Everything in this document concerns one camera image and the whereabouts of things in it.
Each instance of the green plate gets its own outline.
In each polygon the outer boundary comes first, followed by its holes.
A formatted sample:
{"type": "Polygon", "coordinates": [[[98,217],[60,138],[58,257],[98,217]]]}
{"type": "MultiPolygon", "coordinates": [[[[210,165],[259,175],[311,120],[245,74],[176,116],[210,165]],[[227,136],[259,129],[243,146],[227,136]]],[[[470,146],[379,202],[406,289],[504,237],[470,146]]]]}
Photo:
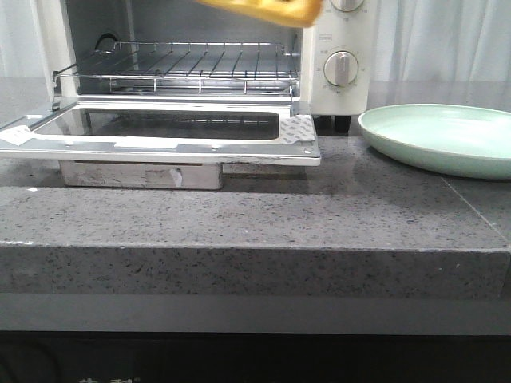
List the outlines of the green plate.
{"type": "Polygon", "coordinates": [[[369,110],[358,121],[370,145],[405,164],[453,176],[511,179],[511,113],[408,104],[369,110]]]}

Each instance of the gray countertop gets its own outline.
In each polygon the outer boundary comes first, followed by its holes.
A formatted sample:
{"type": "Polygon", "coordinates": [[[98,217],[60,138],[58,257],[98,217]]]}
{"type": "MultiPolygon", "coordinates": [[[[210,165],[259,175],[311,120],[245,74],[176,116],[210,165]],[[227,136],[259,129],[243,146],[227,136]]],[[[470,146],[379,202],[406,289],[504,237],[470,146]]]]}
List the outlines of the gray countertop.
{"type": "Polygon", "coordinates": [[[67,188],[56,162],[0,160],[0,293],[508,296],[510,182],[320,146],[317,168],[244,168],[221,191],[67,188]]]}

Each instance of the oven control knob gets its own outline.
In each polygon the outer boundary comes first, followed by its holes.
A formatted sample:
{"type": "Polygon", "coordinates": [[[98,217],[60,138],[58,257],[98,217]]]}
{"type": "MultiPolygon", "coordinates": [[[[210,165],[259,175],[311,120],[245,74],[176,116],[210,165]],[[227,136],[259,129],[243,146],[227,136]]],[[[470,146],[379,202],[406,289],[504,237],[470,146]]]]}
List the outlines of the oven control knob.
{"type": "Polygon", "coordinates": [[[357,77],[358,62],[349,52],[336,52],[327,59],[323,70],[332,85],[348,86],[357,77]]]}
{"type": "Polygon", "coordinates": [[[351,12],[359,8],[364,0],[330,0],[335,9],[341,12],[351,12]]]}

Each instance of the metal base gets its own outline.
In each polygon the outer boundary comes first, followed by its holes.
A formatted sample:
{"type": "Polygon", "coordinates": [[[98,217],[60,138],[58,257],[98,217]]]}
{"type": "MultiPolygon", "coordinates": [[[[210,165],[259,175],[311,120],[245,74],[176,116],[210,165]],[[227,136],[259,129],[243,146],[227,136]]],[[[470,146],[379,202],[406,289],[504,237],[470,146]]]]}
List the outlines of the metal base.
{"type": "Polygon", "coordinates": [[[69,186],[220,189],[221,164],[136,164],[59,161],[69,186]]]}

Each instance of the white curtain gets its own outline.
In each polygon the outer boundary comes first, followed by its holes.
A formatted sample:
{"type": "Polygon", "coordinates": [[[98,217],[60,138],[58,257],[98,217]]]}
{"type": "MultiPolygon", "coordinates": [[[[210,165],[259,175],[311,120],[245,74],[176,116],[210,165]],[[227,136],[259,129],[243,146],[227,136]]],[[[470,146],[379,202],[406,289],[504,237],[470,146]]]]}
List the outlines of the white curtain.
{"type": "Polygon", "coordinates": [[[511,80],[511,0],[380,0],[378,7],[374,80],[511,80]]]}
{"type": "MultiPolygon", "coordinates": [[[[510,19],[511,0],[379,0],[373,79],[511,81],[510,19]]],[[[43,76],[30,0],[0,0],[0,77],[43,76]]]]}

